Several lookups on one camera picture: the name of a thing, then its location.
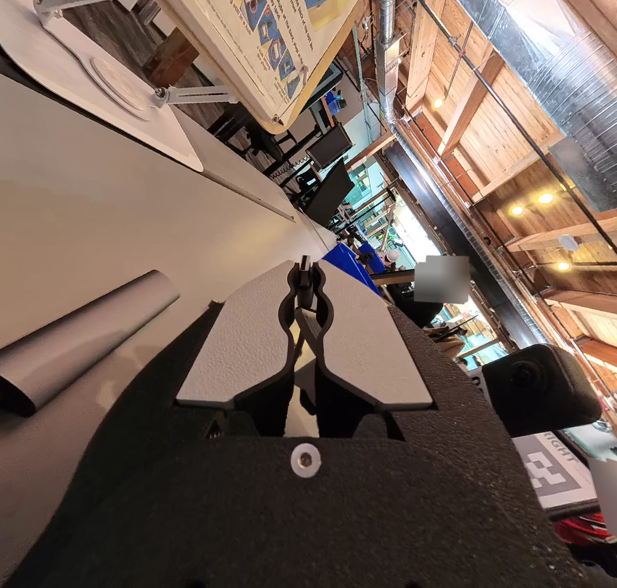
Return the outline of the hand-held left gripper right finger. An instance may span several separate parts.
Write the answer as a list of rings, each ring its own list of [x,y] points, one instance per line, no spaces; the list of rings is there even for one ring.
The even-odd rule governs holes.
[[[320,260],[313,265],[316,356],[329,380],[385,410],[423,410],[433,398],[387,303],[359,280]]]

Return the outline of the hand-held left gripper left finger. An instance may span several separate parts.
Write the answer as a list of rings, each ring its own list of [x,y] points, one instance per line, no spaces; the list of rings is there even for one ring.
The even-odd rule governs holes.
[[[233,409],[292,371],[296,263],[242,285],[223,304],[176,395],[180,405]]]

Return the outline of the grey usb hub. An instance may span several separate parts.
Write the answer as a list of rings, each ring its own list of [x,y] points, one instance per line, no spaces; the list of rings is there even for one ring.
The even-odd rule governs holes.
[[[151,270],[2,347],[1,410],[34,415],[179,297]]]

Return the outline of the beige coat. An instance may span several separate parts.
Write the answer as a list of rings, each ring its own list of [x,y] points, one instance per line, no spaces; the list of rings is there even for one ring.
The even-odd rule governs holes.
[[[467,330],[465,328],[431,328],[424,329],[424,333],[439,347],[450,359],[455,359],[465,347]]]

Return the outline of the framed black white marker sign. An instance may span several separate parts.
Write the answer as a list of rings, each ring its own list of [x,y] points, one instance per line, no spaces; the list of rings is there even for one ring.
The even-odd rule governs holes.
[[[468,371],[467,376],[486,398],[481,388],[481,368]],[[557,434],[569,429],[512,438],[541,507],[551,515],[568,508],[597,505],[590,469]]]

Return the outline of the blue plastic bin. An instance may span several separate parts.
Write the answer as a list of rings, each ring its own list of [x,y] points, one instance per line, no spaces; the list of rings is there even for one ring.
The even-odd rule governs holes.
[[[371,276],[368,274],[364,266],[357,260],[356,254],[353,250],[345,243],[341,242],[337,244],[320,260],[320,262],[322,261],[326,261],[347,275],[350,275],[381,297],[381,293],[373,282]]]
[[[358,248],[359,262],[370,270],[371,274],[386,271],[386,266],[369,242],[364,242]]]

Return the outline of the red plastic object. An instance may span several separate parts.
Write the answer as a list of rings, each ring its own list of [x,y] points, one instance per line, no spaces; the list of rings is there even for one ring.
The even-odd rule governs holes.
[[[607,531],[604,516],[600,511],[554,521],[553,527],[558,537],[568,545],[607,546],[615,540]]]

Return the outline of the black computer monitor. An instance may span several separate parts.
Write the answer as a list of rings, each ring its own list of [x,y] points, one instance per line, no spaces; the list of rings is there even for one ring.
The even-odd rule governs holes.
[[[334,127],[306,149],[307,157],[314,167],[321,171],[339,160],[353,147],[353,142],[341,123]]]

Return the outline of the black mesh swivel chair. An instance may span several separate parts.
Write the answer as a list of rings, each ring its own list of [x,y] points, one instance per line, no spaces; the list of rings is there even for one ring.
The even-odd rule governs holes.
[[[246,130],[246,136],[250,141],[248,148],[242,151],[242,156],[246,156],[251,153],[253,156],[257,156],[259,152],[268,155],[274,161],[283,161],[283,152],[280,144],[289,140],[297,144],[297,139],[289,131],[280,140],[277,140],[273,134],[270,134],[263,129],[259,124],[249,122],[244,126]]]

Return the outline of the black framed cabinet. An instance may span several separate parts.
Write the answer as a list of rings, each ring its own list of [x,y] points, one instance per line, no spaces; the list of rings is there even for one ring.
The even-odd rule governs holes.
[[[319,110],[320,106],[323,106],[321,98],[334,89],[341,81],[342,77],[342,70],[335,62],[332,62],[300,112],[304,113],[309,111],[314,105],[317,105],[317,110]]]

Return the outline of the black ceiling pipe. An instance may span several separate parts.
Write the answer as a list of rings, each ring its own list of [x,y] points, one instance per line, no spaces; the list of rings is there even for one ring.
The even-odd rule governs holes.
[[[418,2],[423,10],[429,15],[430,19],[435,23],[436,27],[441,31],[441,33],[446,37],[449,44],[451,44],[452,49],[457,52],[458,57],[462,59],[466,65],[471,69],[473,75],[476,80],[481,84],[481,87],[486,91],[486,93],[494,99],[497,105],[502,109],[508,119],[512,122],[516,130],[520,133],[521,136],[524,137],[525,141],[529,144],[532,149],[532,158],[536,158],[541,160],[547,169],[551,172],[551,174],[555,177],[555,179],[565,187],[566,193],[570,196],[570,198],[574,201],[575,205],[581,210],[581,212],[585,215],[585,217],[589,220],[592,227],[599,234],[599,236],[604,240],[609,249],[616,252],[616,244],[613,239],[608,235],[605,229],[602,228],[600,223],[593,216],[591,211],[587,209],[584,205],[580,196],[578,196],[571,187],[568,186],[568,183],[564,176],[559,172],[555,164],[551,161],[551,159],[545,154],[542,148],[535,142],[535,140],[531,137],[528,131],[522,126],[520,121],[516,118],[514,113],[509,109],[509,107],[504,103],[501,97],[496,93],[493,89],[492,85],[487,81],[487,79],[479,72],[479,66],[475,65],[470,58],[467,56],[466,50],[459,45],[458,40],[451,35],[451,33],[447,30],[444,23],[441,19],[433,12],[433,10],[428,6],[425,0],[414,0]]]

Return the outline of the printed instruction sheet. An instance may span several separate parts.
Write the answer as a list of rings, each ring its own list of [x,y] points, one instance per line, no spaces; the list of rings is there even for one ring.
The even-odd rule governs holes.
[[[182,0],[208,60],[267,123],[288,124],[358,0]]]

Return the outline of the silver rectangular foil duct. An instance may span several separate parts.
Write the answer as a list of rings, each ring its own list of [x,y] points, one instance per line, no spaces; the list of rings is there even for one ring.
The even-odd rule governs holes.
[[[549,152],[596,212],[616,208],[616,60],[564,0],[456,0],[563,137]]]

